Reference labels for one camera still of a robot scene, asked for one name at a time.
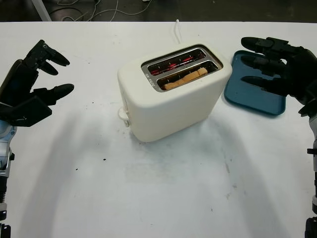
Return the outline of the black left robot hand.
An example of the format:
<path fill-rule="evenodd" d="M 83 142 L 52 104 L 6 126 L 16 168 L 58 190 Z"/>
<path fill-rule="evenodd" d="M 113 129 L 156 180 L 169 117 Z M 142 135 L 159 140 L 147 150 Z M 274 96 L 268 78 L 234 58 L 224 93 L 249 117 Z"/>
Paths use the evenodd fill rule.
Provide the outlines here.
<path fill-rule="evenodd" d="M 32 89 L 39 70 L 50 75 L 58 75 L 58 71 L 48 61 L 61 66 L 70 65 L 61 53 L 49 47 L 44 40 L 40 40 L 24 59 L 18 59 L 9 70 L 0 86 L 0 102 L 14 107 L 36 96 L 51 106 L 70 94 L 74 90 L 73 84 L 63 84 L 53 89 Z"/>

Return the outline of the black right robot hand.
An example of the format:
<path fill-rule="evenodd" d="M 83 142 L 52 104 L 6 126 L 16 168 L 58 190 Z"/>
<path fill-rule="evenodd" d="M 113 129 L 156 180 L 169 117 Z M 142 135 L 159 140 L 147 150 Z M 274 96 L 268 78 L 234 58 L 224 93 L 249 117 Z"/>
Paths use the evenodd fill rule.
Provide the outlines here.
<path fill-rule="evenodd" d="M 243 37 L 241 44 L 256 53 L 241 57 L 243 64 L 264 75 L 278 76 L 272 80 L 244 76 L 242 81 L 276 95 L 296 98 L 303 105 L 299 110 L 302 117 L 317 115 L 317 57 L 310 50 L 271 37 Z"/>

